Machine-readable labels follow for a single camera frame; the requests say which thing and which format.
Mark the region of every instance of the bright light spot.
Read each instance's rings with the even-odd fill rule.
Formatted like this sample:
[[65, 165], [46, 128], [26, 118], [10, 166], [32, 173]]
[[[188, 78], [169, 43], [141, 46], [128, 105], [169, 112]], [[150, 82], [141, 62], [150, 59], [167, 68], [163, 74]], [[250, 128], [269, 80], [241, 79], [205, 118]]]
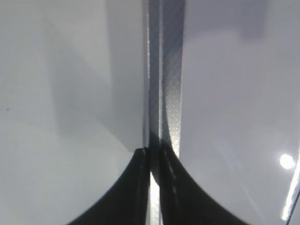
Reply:
[[[292, 168], [295, 165], [293, 158], [287, 154], [284, 154], [281, 156], [280, 164], [282, 165], [283, 168], [286, 168], [286, 169]], [[295, 202], [295, 190], [298, 189], [299, 179], [300, 179], [300, 154], [298, 155], [298, 160], [297, 160], [294, 175], [292, 177], [292, 181], [290, 184], [290, 189], [287, 194], [287, 197], [285, 200], [285, 205], [282, 210], [281, 218], [284, 221], [287, 221], [288, 218], [291, 216], [292, 205]]]
[[290, 155], [284, 154], [280, 157], [280, 165], [289, 170], [295, 166], [295, 162]]

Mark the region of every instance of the glossy white panel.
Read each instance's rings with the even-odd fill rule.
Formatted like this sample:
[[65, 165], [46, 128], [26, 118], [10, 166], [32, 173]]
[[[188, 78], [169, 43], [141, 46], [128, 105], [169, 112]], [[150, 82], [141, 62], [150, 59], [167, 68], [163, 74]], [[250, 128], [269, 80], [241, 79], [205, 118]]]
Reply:
[[253, 225], [285, 224], [297, 173], [299, 21], [296, 0], [187, 0], [180, 159]]
[[141, 0], [0, 1], [0, 224], [61, 225], [142, 146]]

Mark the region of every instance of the carbon fiber strip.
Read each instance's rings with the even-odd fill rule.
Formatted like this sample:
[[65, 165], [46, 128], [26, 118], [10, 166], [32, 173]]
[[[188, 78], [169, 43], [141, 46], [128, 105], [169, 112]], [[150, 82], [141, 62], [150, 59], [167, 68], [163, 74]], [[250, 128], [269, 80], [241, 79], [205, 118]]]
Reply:
[[159, 207], [160, 140], [180, 146], [181, 62], [185, 0], [147, 1], [147, 77], [150, 177], [150, 224], [162, 224]]
[[185, 0], [163, 0], [163, 102], [167, 123], [163, 139], [171, 138], [179, 157], [181, 122], [181, 65]]

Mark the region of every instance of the black curved piece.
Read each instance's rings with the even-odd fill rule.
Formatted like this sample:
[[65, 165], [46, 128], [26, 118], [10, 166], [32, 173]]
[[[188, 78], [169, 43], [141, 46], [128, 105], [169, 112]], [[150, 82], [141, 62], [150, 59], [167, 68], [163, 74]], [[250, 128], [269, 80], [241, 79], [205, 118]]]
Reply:
[[145, 224], [149, 181], [149, 150], [137, 149], [111, 189], [69, 225]]
[[247, 225], [196, 184], [167, 143], [162, 143], [159, 165], [164, 225]]

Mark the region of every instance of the gray surface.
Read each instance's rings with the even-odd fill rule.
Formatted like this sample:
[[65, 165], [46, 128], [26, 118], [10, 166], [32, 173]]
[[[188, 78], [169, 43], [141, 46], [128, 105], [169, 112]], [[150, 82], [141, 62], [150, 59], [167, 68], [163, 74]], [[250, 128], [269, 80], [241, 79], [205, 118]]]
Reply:
[[141, 0], [0, 1], [0, 224], [77, 217], [142, 127]]
[[300, 133], [300, 3], [187, 0], [180, 160], [253, 225], [281, 219]]

